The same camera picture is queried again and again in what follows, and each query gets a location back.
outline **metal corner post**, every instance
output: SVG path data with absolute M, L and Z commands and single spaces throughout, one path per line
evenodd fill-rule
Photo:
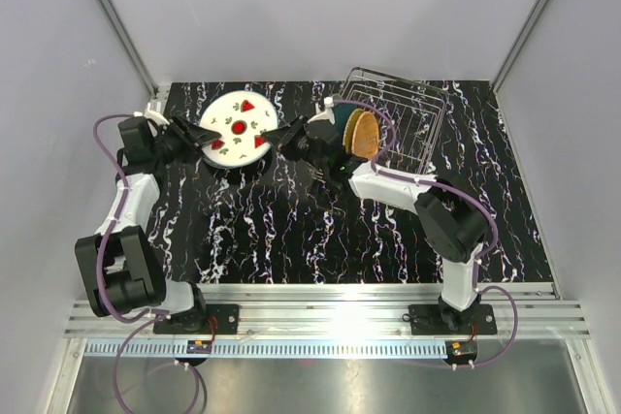
M 496 75 L 496 77 L 492 80 L 494 92 L 498 92 L 503 83 L 505 82 L 507 75 L 509 74 L 511 68 L 513 67 L 513 64 L 515 63 L 515 60 L 517 60 L 517 57 L 526 45 L 529 37 L 533 32 L 533 29 L 535 29 L 535 26 L 537 26 L 537 23 L 541 18 L 541 14 L 543 14 L 549 2 L 550 0 L 537 0 L 535 2 L 535 5 L 529 12 L 526 21 L 522 25 L 522 29 L 517 35 L 517 38 L 515 38 L 515 41 L 513 42 L 513 45 L 511 46 L 511 49 L 507 57 L 505 58 L 505 61 L 503 62 L 503 66 L 498 72 L 498 75 Z
M 157 83 L 153 80 L 150 72 L 148 71 L 147 65 L 145 61 L 138 53 L 136 46 L 132 42 L 125 25 L 123 24 L 116 8 L 114 7 L 114 3 L 112 0 L 97 0 L 100 7 L 102 8 L 104 15 L 108 19 L 110 26 L 112 27 L 116 37 L 120 41 L 123 50 L 127 54 L 130 62 L 134 66 L 136 73 L 138 74 L 140 80 L 143 82 L 143 86 L 147 90 L 149 97 L 153 97 L 157 92 Z

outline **white wall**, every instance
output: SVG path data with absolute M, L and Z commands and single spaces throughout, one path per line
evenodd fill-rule
M 92 123 L 147 95 L 95 0 L 0 0 L 0 25 L 0 410 L 31 414 L 82 293 L 74 242 L 114 196 Z
M 157 82 L 492 79 L 535 0 L 114 0 Z
M 561 292 L 621 408 L 621 2 L 552 0 L 500 92 Z

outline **mounting plate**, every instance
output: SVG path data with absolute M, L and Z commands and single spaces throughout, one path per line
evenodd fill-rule
M 153 326 L 153 332 L 155 334 L 211 334 L 207 319 L 213 316 L 217 320 L 216 334 L 237 334 L 240 322 L 240 307 L 237 304 L 206 304 L 206 308 L 205 327 L 201 331 L 186 329 L 181 323 L 175 324 L 164 320 Z
M 412 304 L 403 320 L 409 322 L 413 335 L 463 334 L 473 332 L 471 325 L 464 325 L 452 332 L 440 317 L 440 307 L 437 304 Z M 498 334 L 494 309 L 490 304 L 480 304 L 474 311 L 476 334 Z

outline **marble pattern tabletop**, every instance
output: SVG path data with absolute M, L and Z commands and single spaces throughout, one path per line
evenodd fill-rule
M 552 281 L 505 123 L 487 81 L 434 81 L 449 91 L 428 169 L 458 172 L 498 222 L 500 247 L 481 281 Z M 174 83 L 166 114 L 198 122 L 224 93 L 272 101 L 280 121 L 314 114 L 341 82 Z M 167 276 L 202 283 L 430 283 L 439 257 L 417 217 L 386 205 L 319 199 L 304 162 L 271 152 L 243 170 L 173 164 L 148 226 Z

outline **dish rack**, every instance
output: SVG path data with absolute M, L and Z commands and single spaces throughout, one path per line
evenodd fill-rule
M 393 77 L 356 67 L 343 85 L 346 100 L 375 106 L 390 116 L 397 143 L 379 159 L 385 167 L 425 174 L 440 135 L 448 92 L 422 81 Z M 380 125 L 380 147 L 388 144 L 388 128 Z

